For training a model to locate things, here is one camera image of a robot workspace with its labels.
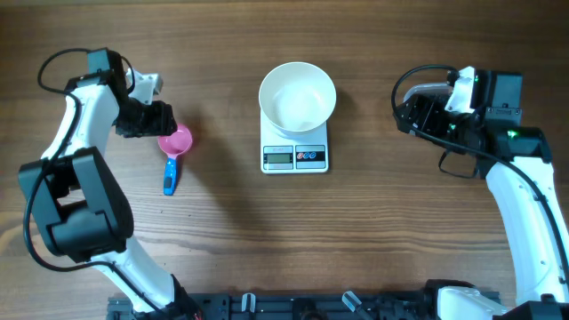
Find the pink scoop blue handle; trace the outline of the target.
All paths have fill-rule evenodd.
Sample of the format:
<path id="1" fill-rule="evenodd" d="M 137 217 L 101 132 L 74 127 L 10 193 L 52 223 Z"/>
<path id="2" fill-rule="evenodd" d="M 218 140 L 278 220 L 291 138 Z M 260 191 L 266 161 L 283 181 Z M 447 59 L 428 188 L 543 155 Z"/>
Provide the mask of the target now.
<path id="1" fill-rule="evenodd" d="M 164 195 L 172 196 L 178 184 L 178 158 L 190 150 L 193 136 L 186 125 L 178 124 L 176 132 L 170 136 L 158 137 L 157 142 L 160 149 L 167 155 L 164 168 Z"/>

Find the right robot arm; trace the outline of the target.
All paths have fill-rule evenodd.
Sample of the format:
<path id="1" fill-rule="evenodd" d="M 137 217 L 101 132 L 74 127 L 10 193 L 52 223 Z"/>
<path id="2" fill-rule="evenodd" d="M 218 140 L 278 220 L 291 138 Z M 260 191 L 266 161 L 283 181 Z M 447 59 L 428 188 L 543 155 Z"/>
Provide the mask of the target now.
<path id="1" fill-rule="evenodd" d="M 472 178 L 498 205 L 516 279 L 516 306 L 505 308 L 475 286 L 432 280 L 417 314 L 424 319 L 566 319 L 568 229 L 543 131 L 521 124 L 519 73 L 443 66 L 443 83 L 412 87 L 392 100 L 400 132 L 473 156 Z"/>

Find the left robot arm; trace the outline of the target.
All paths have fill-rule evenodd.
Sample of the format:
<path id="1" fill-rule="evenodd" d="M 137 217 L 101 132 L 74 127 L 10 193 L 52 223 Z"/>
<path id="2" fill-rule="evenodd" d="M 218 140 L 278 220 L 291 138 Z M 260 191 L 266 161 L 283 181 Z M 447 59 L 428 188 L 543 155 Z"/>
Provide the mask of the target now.
<path id="1" fill-rule="evenodd" d="M 28 252 L 51 271 L 99 270 L 130 300 L 133 319 L 201 319 L 199 305 L 134 236 L 132 208 L 104 159 L 111 131 L 168 140 L 183 132 L 172 106 L 155 98 L 162 79 L 108 48 L 81 52 L 88 71 L 59 91 L 66 110 L 52 144 L 19 170 Z"/>

